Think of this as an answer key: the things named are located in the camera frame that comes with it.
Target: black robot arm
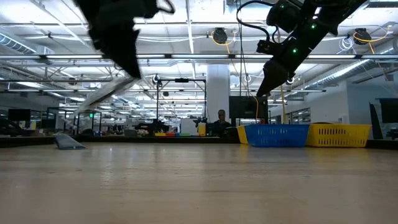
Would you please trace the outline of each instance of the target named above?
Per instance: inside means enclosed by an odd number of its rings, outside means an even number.
[[[263,96],[293,78],[296,69],[327,33],[338,35],[339,24],[365,2],[366,0],[305,0],[301,3],[298,0],[279,0],[276,4],[264,1],[243,4],[236,13],[238,22],[264,31],[266,40],[260,40],[257,52],[273,55],[264,65],[264,80],[257,96]],[[264,28],[240,20],[240,10],[253,3],[272,6],[267,16],[267,25],[290,33],[287,39],[281,43],[271,42],[269,33]]]
[[[150,19],[159,11],[174,14],[170,0],[165,2],[169,10],[159,8],[157,0],[75,0],[90,25],[88,33],[95,49],[134,78],[140,78],[141,73],[136,56],[139,30],[133,29],[133,19]]]

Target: table surface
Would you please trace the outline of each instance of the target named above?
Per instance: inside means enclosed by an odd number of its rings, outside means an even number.
[[[0,150],[1,223],[398,220],[398,151],[84,145]]]

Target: yellow basket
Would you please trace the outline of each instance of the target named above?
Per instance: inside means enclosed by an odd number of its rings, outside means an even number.
[[[245,130],[244,126],[238,127],[238,134],[239,134],[239,140],[241,141],[241,144],[248,144],[248,138],[246,137],[246,130]]]
[[[311,124],[307,145],[314,147],[365,147],[370,125]]]

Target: white column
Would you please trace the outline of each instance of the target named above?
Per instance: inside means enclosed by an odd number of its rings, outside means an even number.
[[[229,121],[229,65],[207,66],[207,117],[211,122],[218,120],[218,111],[225,110],[225,120]]]

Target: blue basket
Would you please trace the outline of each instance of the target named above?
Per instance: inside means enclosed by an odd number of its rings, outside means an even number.
[[[252,124],[245,126],[248,143],[254,147],[304,147],[309,125]]]

